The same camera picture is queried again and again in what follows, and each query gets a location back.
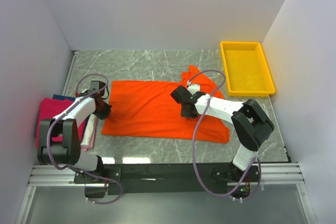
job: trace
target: orange shirt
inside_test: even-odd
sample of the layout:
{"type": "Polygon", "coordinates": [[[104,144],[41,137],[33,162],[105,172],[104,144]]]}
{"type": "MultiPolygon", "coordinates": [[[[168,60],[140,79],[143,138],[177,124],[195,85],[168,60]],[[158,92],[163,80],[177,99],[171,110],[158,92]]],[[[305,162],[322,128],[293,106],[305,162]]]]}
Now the orange shirt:
{"type": "MultiPolygon", "coordinates": [[[[170,96],[179,85],[197,74],[195,66],[182,72],[181,83],[169,81],[113,81],[109,104],[112,112],[105,119],[102,134],[113,136],[143,136],[192,139],[198,121],[181,117],[181,105],[170,96]]],[[[211,93],[216,84],[205,75],[192,83],[201,85],[201,91],[211,93]]],[[[218,90],[215,97],[224,98],[218,90]]],[[[197,131],[197,140],[227,143],[229,129],[218,118],[206,115],[197,131]]]]}

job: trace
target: yellow tray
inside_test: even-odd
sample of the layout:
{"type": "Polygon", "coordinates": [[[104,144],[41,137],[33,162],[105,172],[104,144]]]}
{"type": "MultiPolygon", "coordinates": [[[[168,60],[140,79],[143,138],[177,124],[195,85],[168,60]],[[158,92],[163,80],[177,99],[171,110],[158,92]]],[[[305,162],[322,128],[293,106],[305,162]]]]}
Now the yellow tray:
{"type": "Polygon", "coordinates": [[[259,42],[221,42],[226,84],[230,96],[266,97],[275,93],[259,42]]]}

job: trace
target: white wall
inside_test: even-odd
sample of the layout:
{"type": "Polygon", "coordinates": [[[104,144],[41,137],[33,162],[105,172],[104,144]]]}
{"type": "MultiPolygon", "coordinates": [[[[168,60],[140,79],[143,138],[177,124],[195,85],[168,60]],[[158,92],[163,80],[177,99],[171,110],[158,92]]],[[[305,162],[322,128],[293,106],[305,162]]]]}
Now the white wall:
{"type": "Polygon", "coordinates": [[[281,132],[319,223],[336,218],[335,17],[335,0],[286,0],[263,42],[281,132]]]}
{"type": "Polygon", "coordinates": [[[0,6],[0,218],[13,223],[36,159],[39,103],[61,92],[71,51],[44,0],[0,6]]]}
{"type": "Polygon", "coordinates": [[[284,0],[45,0],[72,49],[263,41],[284,0]]]}

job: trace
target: folded cloth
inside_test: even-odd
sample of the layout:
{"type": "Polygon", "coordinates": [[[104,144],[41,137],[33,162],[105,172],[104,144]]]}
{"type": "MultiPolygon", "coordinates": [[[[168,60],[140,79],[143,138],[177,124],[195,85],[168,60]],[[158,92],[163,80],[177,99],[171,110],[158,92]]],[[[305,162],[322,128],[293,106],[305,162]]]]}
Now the folded cloth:
{"type": "Polygon", "coordinates": [[[75,99],[76,99],[75,97],[66,97],[65,95],[60,95],[60,94],[54,94],[52,96],[52,98],[55,99],[55,100],[61,100],[61,101],[64,101],[66,99],[66,100],[69,100],[71,102],[74,102],[75,99]]]}
{"type": "Polygon", "coordinates": [[[89,116],[80,147],[83,151],[93,148],[96,134],[97,117],[93,114],[89,116]]]}
{"type": "MultiPolygon", "coordinates": [[[[113,81],[109,104],[112,112],[105,119],[102,134],[114,136],[144,136],[192,139],[198,119],[181,117],[181,105],[170,96],[179,85],[199,73],[195,66],[182,72],[181,83],[168,81],[113,81]]],[[[216,84],[205,75],[197,76],[193,83],[201,91],[211,93],[216,84]]],[[[223,99],[218,90],[215,97],[223,99]]],[[[218,118],[206,115],[197,132],[197,140],[216,143],[229,141],[229,129],[218,118]]]]}
{"type": "MultiPolygon", "coordinates": [[[[38,138],[39,138],[39,128],[40,122],[43,119],[53,118],[55,115],[63,112],[67,107],[72,105],[72,101],[67,99],[61,100],[54,100],[50,98],[44,98],[40,104],[40,111],[37,120],[37,129],[36,129],[36,148],[38,147],[38,138]]],[[[83,132],[85,128],[85,121],[78,127],[78,135],[79,140],[83,137],[83,132]]],[[[53,137],[53,141],[62,142],[62,136],[53,137]]]]}

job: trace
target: pink fabric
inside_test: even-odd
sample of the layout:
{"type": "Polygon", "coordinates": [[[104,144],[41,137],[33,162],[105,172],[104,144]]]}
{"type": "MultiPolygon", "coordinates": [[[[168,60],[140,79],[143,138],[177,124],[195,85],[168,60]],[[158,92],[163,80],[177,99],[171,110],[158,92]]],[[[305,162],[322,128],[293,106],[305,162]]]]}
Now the pink fabric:
{"type": "MultiPolygon", "coordinates": [[[[72,101],[65,99],[64,101],[54,100],[50,98],[44,98],[44,100],[40,104],[40,111],[38,115],[37,121],[37,130],[36,130],[36,148],[38,147],[38,137],[39,137],[39,128],[40,122],[43,119],[53,118],[55,115],[63,112],[67,107],[72,105],[72,101]]],[[[80,141],[83,138],[85,128],[85,120],[84,122],[78,127],[78,134],[80,141]]],[[[53,141],[62,142],[62,136],[53,137],[53,141]]]]}
{"type": "Polygon", "coordinates": [[[85,152],[87,152],[89,149],[92,149],[94,147],[94,140],[96,138],[96,126],[97,126],[97,120],[95,122],[95,127],[93,128],[93,133],[91,136],[91,141],[90,141],[90,145],[82,145],[81,149],[85,152]]]}

